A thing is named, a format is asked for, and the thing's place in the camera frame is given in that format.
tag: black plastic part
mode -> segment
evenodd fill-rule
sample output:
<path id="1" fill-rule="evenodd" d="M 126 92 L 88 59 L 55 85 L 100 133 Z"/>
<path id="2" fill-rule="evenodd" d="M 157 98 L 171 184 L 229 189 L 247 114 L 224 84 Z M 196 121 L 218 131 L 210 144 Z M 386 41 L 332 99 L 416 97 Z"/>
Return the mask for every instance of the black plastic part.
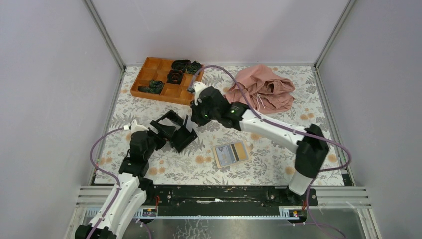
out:
<path id="1" fill-rule="evenodd" d="M 242 115 L 249 109 L 247 104 L 242 102 L 233 102 L 229 110 L 224 114 L 225 119 L 230 119 L 232 122 L 232 128 L 241 131 L 240 122 L 243 120 Z"/>
<path id="2" fill-rule="evenodd" d="M 180 127 L 180 129 L 173 134 L 173 137 L 170 140 L 170 145 L 175 148 L 178 153 L 180 153 L 197 137 L 198 136 L 195 131 L 192 130 L 192 132 L 189 132 L 185 127 Z"/>
<path id="3" fill-rule="evenodd" d="M 176 130 L 175 126 L 162 125 L 159 122 L 163 119 L 169 119 L 172 123 L 179 126 L 180 128 Z M 156 121 L 151 121 L 151 125 L 158 130 L 158 134 L 152 132 L 151 134 L 156 135 L 158 138 L 169 141 L 170 146 L 176 149 L 180 153 L 184 148 L 186 148 L 192 141 L 194 141 L 198 136 L 195 131 L 189 132 L 186 127 L 183 125 L 183 119 L 176 114 L 173 110 L 169 110 L 163 116 L 161 116 Z"/>
<path id="4" fill-rule="evenodd" d="M 286 190 L 274 186 L 156 185 L 153 191 L 166 199 L 158 205 L 159 216 L 279 216 L 279 206 L 300 209 L 303 205 L 302 201 L 289 201 Z M 209 203 L 215 199 L 221 201 Z M 155 201 L 144 205 L 155 206 Z M 310 191 L 309 205 L 318 206 L 315 189 Z"/>
<path id="5" fill-rule="evenodd" d="M 152 131 L 151 129 L 148 130 L 148 136 L 151 137 L 155 144 L 157 145 L 155 147 L 155 150 L 161 149 L 162 147 L 164 147 L 164 145 L 166 145 L 167 141 L 163 138 L 161 138 L 160 136 L 158 136 L 154 131 Z"/>
<path id="6" fill-rule="evenodd" d="M 144 177 L 149 169 L 148 159 L 157 147 L 153 137 L 147 131 L 138 131 L 132 134 L 130 150 L 124 158 L 119 173 L 130 173 L 134 177 Z"/>
<path id="7" fill-rule="evenodd" d="M 232 121 L 223 118 L 223 115 L 229 111 L 231 104 L 219 90 L 212 86 L 203 89 L 198 101 L 201 101 L 198 105 L 191 101 L 192 122 L 198 126 L 203 126 L 211 120 L 216 120 L 223 126 L 232 128 Z"/>
<path id="8" fill-rule="evenodd" d="M 317 125 L 311 124 L 305 131 L 309 134 L 324 137 Z M 308 178 L 316 178 L 329 152 L 327 142 L 305 136 L 298 142 L 296 150 L 295 169 Z"/>
<path id="9" fill-rule="evenodd" d="M 146 192 L 146 203 L 155 203 L 155 192 L 154 192 L 154 182 L 148 178 L 140 178 L 139 179 L 139 187 L 143 191 Z"/>
<path id="10" fill-rule="evenodd" d="M 91 225 L 79 225 L 75 231 L 75 239 L 86 239 L 92 229 Z M 103 229 L 96 228 L 91 235 L 91 239 L 116 239 L 116 235 L 108 230 L 108 227 Z"/>

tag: crumpled pink fabric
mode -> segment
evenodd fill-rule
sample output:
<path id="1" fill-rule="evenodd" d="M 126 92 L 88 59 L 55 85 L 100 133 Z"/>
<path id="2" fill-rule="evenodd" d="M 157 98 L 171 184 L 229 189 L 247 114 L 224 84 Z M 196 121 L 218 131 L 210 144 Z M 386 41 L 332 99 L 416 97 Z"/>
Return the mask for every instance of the crumpled pink fabric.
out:
<path id="1" fill-rule="evenodd" d="M 286 111 L 292 106 L 295 99 L 289 92 L 295 89 L 292 81 L 280 77 L 271 68 L 259 64 L 240 70 L 236 80 L 244 87 L 244 92 L 252 106 L 263 114 Z M 229 102 L 240 101 L 246 103 L 240 89 L 233 85 L 225 94 Z"/>

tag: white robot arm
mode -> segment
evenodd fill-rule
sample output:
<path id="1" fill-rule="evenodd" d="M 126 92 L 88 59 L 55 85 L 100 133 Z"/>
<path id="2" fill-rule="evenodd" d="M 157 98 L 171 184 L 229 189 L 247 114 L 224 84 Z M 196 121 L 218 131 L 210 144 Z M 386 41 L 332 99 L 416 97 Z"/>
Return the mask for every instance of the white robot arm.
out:
<path id="1" fill-rule="evenodd" d="M 256 133 L 287 148 L 296 154 L 296 170 L 286 191 L 288 194 L 293 192 L 296 196 L 305 193 L 310 182 L 316 178 L 328 154 L 329 147 L 324 141 L 294 132 L 301 131 L 323 137 L 318 126 L 313 124 L 308 128 L 294 126 L 269 116 L 259 115 L 269 122 L 293 129 L 292 133 L 263 122 L 246 104 L 229 103 L 214 87 L 207 87 L 201 82 L 195 82 L 193 92 L 195 99 L 191 102 L 192 116 L 190 119 L 192 122 L 203 126 L 211 120 L 216 120 L 224 127 Z M 91 219 L 89 225 L 78 227 L 75 239 L 85 239 L 93 228 L 95 235 L 91 237 L 92 239 L 121 239 L 133 215 L 147 200 L 147 187 L 152 185 L 151 180 L 143 178 L 148 169 L 148 159 L 153 151 L 160 149 L 166 141 L 158 137 L 160 134 L 156 135 L 151 130 L 138 125 L 135 120 L 130 128 L 132 130 L 130 156 L 136 158 L 136 161 L 131 161 L 130 157 L 126 156 L 119 170 L 120 185 L 116 184 L 113 187 L 112 192 L 97 215 Z M 187 134 L 186 128 L 191 127 L 184 128 L 183 136 Z"/>

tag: table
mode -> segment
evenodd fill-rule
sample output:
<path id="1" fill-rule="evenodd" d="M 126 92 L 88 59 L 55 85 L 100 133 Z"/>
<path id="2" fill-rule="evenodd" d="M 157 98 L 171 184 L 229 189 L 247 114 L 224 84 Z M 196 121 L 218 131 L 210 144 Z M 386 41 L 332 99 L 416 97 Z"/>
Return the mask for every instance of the table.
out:
<path id="1" fill-rule="evenodd" d="M 233 75 L 247 66 L 228 66 Z M 295 100 L 285 112 L 269 116 L 299 126 L 317 124 L 324 136 L 330 138 L 328 120 L 324 115 L 314 75 L 310 66 L 269 66 L 281 77 L 292 80 L 296 89 L 291 93 Z M 136 119 L 149 126 L 168 110 L 174 110 L 182 118 L 190 115 L 190 108 L 168 102 L 133 97 L 130 88 L 140 71 L 140 66 L 127 68 L 115 106 L 109 130 L 123 127 Z M 231 78 L 220 69 L 206 69 L 203 82 L 226 92 L 233 84 Z M 195 127 L 198 139 L 178 154 L 168 144 L 154 152 L 149 159 L 150 168 L 146 177 L 154 184 L 193 184 L 193 185 L 287 185 L 295 171 L 295 155 L 287 149 L 254 133 L 227 129 L 217 122 L 203 127 Z M 251 150 L 251 160 L 233 166 L 217 168 L 212 148 L 214 146 L 245 140 Z M 102 169 L 118 174 L 118 169 L 129 149 L 130 132 L 121 131 L 105 140 L 99 159 Z M 323 168 L 338 166 L 338 158 L 330 147 Z M 95 184 L 113 184 L 108 175 L 97 172 Z M 320 173 L 314 185 L 344 185 L 339 170 Z"/>

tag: purple cable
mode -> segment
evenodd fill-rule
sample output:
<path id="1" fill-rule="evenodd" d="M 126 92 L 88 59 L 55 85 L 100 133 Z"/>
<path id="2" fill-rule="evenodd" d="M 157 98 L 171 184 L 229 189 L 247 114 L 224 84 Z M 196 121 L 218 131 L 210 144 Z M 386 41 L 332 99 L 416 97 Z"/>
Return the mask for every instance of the purple cable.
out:
<path id="1" fill-rule="evenodd" d="M 343 168 L 346 168 L 347 166 L 349 166 L 349 164 L 351 163 L 351 161 L 352 161 L 352 155 L 351 155 L 351 153 L 350 153 L 350 151 L 346 148 L 346 147 L 344 147 L 343 145 L 341 145 L 341 144 L 339 144 L 339 143 L 337 143 L 337 142 L 334 142 L 334 141 L 332 141 L 332 140 L 329 140 L 329 139 L 327 139 L 327 138 L 324 138 L 324 137 L 320 137 L 320 136 L 316 136 L 316 135 L 313 135 L 313 134 L 308 134 L 308 133 L 305 133 L 305 132 L 302 132 L 302 131 L 296 131 L 296 130 L 294 130 L 294 129 L 291 129 L 291 128 L 288 128 L 288 127 L 285 127 L 285 126 L 283 126 L 283 125 L 279 125 L 279 124 L 277 124 L 277 123 L 274 123 L 274 122 L 271 122 L 271 121 L 269 121 L 269 120 L 266 120 L 266 119 L 263 119 L 262 117 L 261 117 L 261 115 L 255 110 L 255 108 L 254 107 L 252 107 L 252 105 L 250 104 L 250 102 L 248 101 L 248 99 L 247 99 L 247 97 L 246 97 L 246 95 L 245 95 L 245 93 L 244 93 L 244 89 L 243 88 L 241 88 L 240 87 L 240 84 L 236 81 L 236 79 L 234 78 L 234 76 L 232 75 L 232 74 L 230 74 L 230 72 L 228 71 L 228 70 L 226 70 L 226 69 L 224 69 L 223 67 L 221 67 L 221 66 L 217 66 L 217 65 L 208 65 L 208 66 L 203 66 L 202 68 L 200 68 L 195 74 L 194 74 L 194 76 L 192 77 L 192 80 L 191 80 L 191 83 L 189 84 L 189 87 L 191 87 L 192 86 L 192 84 L 193 84 L 193 82 L 195 81 L 195 79 L 196 79 L 196 77 L 197 77 L 197 75 L 199 74 L 199 72 L 201 72 L 201 71 L 203 71 L 204 69 L 206 69 L 206 68 L 209 68 L 209 67 L 215 67 L 215 68 L 218 68 L 218 69 L 221 69 L 221 70 L 223 70 L 225 73 L 227 73 L 231 78 L 232 78 L 232 80 L 234 81 L 234 83 L 236 84 L 236 86 L 240 89 L 240 93 L 242 94 L 242 96 L 243 96 L 243 98 L 245 99 L 245 101 L 246 101 L 246 103 L 248 104 L 248 106 L 249 106 L 249 108 L 251 109 L 251 111 L 253 112 L 253 114 L 258 118 L 258 119 L 260 119 L 261 121 L 263 121 L 263 122 L 266 122 L 266 123 L 268 123 L 269 125 L 272 125 L 272 126 L 275 126 L 275 127 L 278 127 L 278 128 L 281 128 L 281 129 L 283 129 L 283 130 L 286 130 L 286 131 L 288 131 L 288 132 L 291 132 L 291 133 L 296 133 L 296 134 L 299 134 L 299 135 L 302 135 L 302 136 L 307 136 L 307 137 L 310 137 L 310 138 L 315 138 L 315 139 L 318 139 L 318 140 L 322 140 L 322 141 L 325 141 L 325 142 L 327 142 L 327 143 L 330 143 L 330 144 L 332 144 L 332 145 L 335 145 L 335 146 L 337 146 L 337 147 L 339 147 L 339 148 L 341 148 L 346 154 L 347 154 L 347 158 L 348 158 L 348 161 L 344 164 L 344 165 L 341 165 L 341 166 L 339 166 L 339 167 L 335 167 L 335 168 L 327 168 L 327 169 L 322 169 L 322 170 L 320 170 L 320 172 L 328 172 L 328 171 L 334 171 L 334 170 L 338 170 L 338 169 L 343 169 Z M 317 226 L 317 227 L 319 227 L 319 229 L 321 229 L 321 231 L 322 232 L 324 232 L 325 234 L 327 234 L 328 236 L 330 236 L 330 237 L 332 237 L 332 238 L 336 238 L 336 239 L 344 239 L 344 238 L 347 238 L 346 237 L 346 235 L 345 234 L 343 234 L 343 233 L 341 233 L 344 237 L 343 238 L 338 238 L 338 237 L 336 237 L 336 236 L 334 236 L 334 235 L 332 235 L 332 234 L 330 234 L 329 232 L 327 232 L 325 229 L 323 229 L 316 221 L 315 221 L 315 219 L 314 219 L 314 217 L 312 216 L 312 214 L 311 214 L 311 211 L 310 211 L 310 209 L 309 209 L 309 191 L 310 191 L 310 189 L 311 189 L 311 185 L 312 185 L 312 183 L 315 181 L 315 179 L 313 179 L 312 181 L 311 181 L 311 183 L 309 184 L 309 186 L 308 186 L 308 188 L 307 188 L 307 192 L 306 192 L 306 209 L 307 209 L 307 211 L 308 211 L 308 214 L 309 214 L 309 216 L 312 218 L 312 220 L 314 221 L 314 224 Z M 333 227 L 333 226 L 329 226 L 329 227 L 331 227 L 331 228 L 334 228 L 336 231 L 340 231 L 340 229 L 337 229 L 337 228 L 335 228 L 335 227 Z"/>
<path id="2" fill-rule="evenodd" d="M 101 216 L 102 216 L 102 217 L 104 217 L 104 216 L 107 214 L 107 212 L 110 210 L 110 208 L 111 208 L 111 206 L 113 205 L 113 203 L 116 201 L 116 198 L 117 198 L 117 196 L 118 196 L 118 194 L 119 194 L 119 191 L 120 191 L 120 180 L 119 180 L 119 179 L 118 179 L 118 177 L 117 177 L 117 176 L 115 176 L 114 174 L 112 174 L 112 173 L 110 173 L 110 172 L 108 172 L 108 171 L 105 171 L 105 170 L 103 170 L 103 169 L 100 169 L 100 168 L 99 168 L 99 167 L 98 167 L 98 166 L 94 163 L 94 159 L 93 159 L 92 153 L 93 153 L 93 151 L 94 151 L 95 146 L 96 146 L 96 145 L 97 145 L 97 144 L 98 144 L 101 140 L 103 140 L 105 137 L 109 136 L 110 134 L 112 134 L 112 133 L 114 133 L 114 132 L 117 132 L 117 131 L 120 131 L 120 130 L 123 130 L 123 128 L 118 128 L 118 129 L 112 130 L 112 131 L 110 131 L 110 132 L 108 132 L 108 133 L 104 134 L 103 136 L 101 136 L 101 138 L 99 138 L 99 139 L 98 139 L 98 140 L 97 140 L 97 141 L 93 144 L 93 146 L 92 146 L 92 148 L 91 148 L 91 151 L 90 151 L 90 162 L 91 162 L 91 164 L 95 167 L 95 169 L 96 169 L 96 170 L 98 170 L 98 171 L 100 171 L 100 172 L 102 172 L 102 173 L 105 173 L 105 174 L 110 175 L 111 177 L 113 177 L 113 178 L 116 180 L 116 183 L 117 183 L 117 185 L 118 185 L 118 188 L 117 188 L 116 193 L 114 194 L 114 196 L 113 196 L 112 200 L 110 201 L 109 205 L 105 208 L 105 210 L 104 210 L 103 214 L 101 214 Z M 94 226 L 92 227 L 92 229 L 91 229 L 90 233 L 88 233 L 87 239 L 90 239 L 90 238 L 91 238 L 92 234 L 94 233 L 95 229 L 98 227 L 98 225 L 100 224 L 100 222 L 101 222 L 101 218 L 99 218 L 99 219 L 98 219 L 98 221 L 94 224 Z"/>
<path id="3" fill-rule="evenodd" d="M 148 235 L 149 235 L 149 239 L 152 239 L 152 234 L 151 234 L 151 230 L 149 229 L 149 227 L 144 222 L 141 222 L 141 223 L 146 228 L 146 231 L 148 232 Z"/>

